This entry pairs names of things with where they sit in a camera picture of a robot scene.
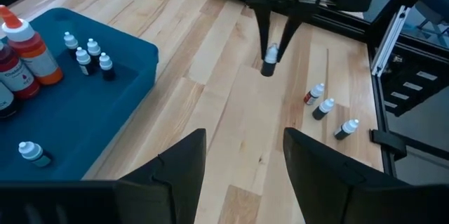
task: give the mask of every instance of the wooden table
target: wooden table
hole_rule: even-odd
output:
[[[160,51],[155,87],[87,178],[120,178],[194,129],[206,128],[196,223],[285,224],[303,222],[282,153],[285,127],[382,169],[380,147],[368,136],[377,122],[365,44],[303,25],[275,75],[265,78],[259,73],[257,23],[240,2],[22,0],[12,9],[32,19],[55,7],[150,41]],[[286,17],[273,14],[272,22],[271,40],[279,41]],[[304,106],[302,98],[322,82],[324,98],[337,105],[315,121],[316,106]],[[337,142],[332,133],[349,118],[360,119],[360,128]]]

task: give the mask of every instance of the orange cap bottle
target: orange cap bottle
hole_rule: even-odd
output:
[[[62,70],[47,49],[41,35],[23,19],[19,19],[6,6],[0,5],[1,26],[8,37],[8,44],[22,58],[37,80],[44,85],[56,84],[62,77]]]

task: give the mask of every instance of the blue tray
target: blue tray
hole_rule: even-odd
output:
[[[78,180],[153,87],[158,50],[64,8],[49,10],[31,24],[61,66],[64,79],[41,88],[18,114],[0,121],[0,180]],[[65,47],[66,31],[84,48],[89,38],[98,41],[114,62],[116,79],[104,81],[101,72],[83,75]],[[24,140],[48,150],[53,163],[37,168],[24,160],[18,153]]]

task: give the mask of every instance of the paint bottle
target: paint bottle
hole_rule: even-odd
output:
[[[32,98],[39,92],[39,82],[19,59],[18,54],[0,41],[0,81],[19,99]]]
[[[62,79],[62,70],[43,42],[26,21],[17,18],[6,6],[0,6],[1,26],[8,37],[9,46],[17,52],[41,84],[56,84]]]
[[[358,127],[358,119],[350,119],[343,123],[339,129],[334,132],[334,136],[337,140],[343,140],[351,133],[355,132]]]
[[[315,100],[317,100],[321,95],[324,93],[324,84],[317,84],[315,85],[312,90],[310,90],[306,96],[304,97],[304,102],[307,105],[312,105],[315,103]]]
[[[19,153],[23,158],[38,167],[49,165],[52,159],[50,154],[43,150],[39,144],[30,141],[19,143]]]
[[[101,48],[98,46],[98,42],[93,39],[89,39],[87,43],[87,51],[92,57],[93,64],[98,67],[100,65]]]
[[[0,119],[5,119],[19,110],[19,102],[14,94],[0,82]]]
[[[73,60],[76,60],[76,48],[79,47],[78,40],[73,36],[73,34],[70,34],[69,32],[64,33],[64,42],[65,46],[69,50],[70,57]]]
[[[87,54],[87,51],[82,49],[82,47],[78,47],[76,49],[76,60],[79,63],[81,71],[86,76],[92,75],[95,72],[95,67],[93,65],[91,57],[89,56],[89,54]]]
[[[265,55],[265,59],[262,64],[260,74],[262,74],[262,76],[264,77],[271,77],[274,74],[274,69],[276,68],[277,62],[278,62],[278,46],[277,44],[272,44],[267,49],[267,54]]]
[[[111,58],[108,55],[106,55],[106,53],[101,53],[100,68],[104,80],[112,81],[115,79],[115,70],[112,67]]]
[[[324,100],[321,102],[321,104],[312,112],[312,116],[316,120],[321,120],[325,117],[327,113],[329,113],[332,108],[334,107],[334,99],[328,98],[327,100]]]

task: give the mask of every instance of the wooden surface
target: wooden surface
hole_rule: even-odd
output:
[[[262,77],[253,12],[233,0],[22,0],[12,9],[32,19],[67,7],[159,47],[158,80],[91,174],[117,179],[196,128],[207,130],[207,164],[196,223],[303,223],[282,153],[292,126],[376,169],[380,148],[366,46],[303,25],[275,75]],[[279,41],[286,18],[272,16]],[[325,83],[337,107],[322,121],[302,98]],[[332,137],[344,121],[358,131]]]

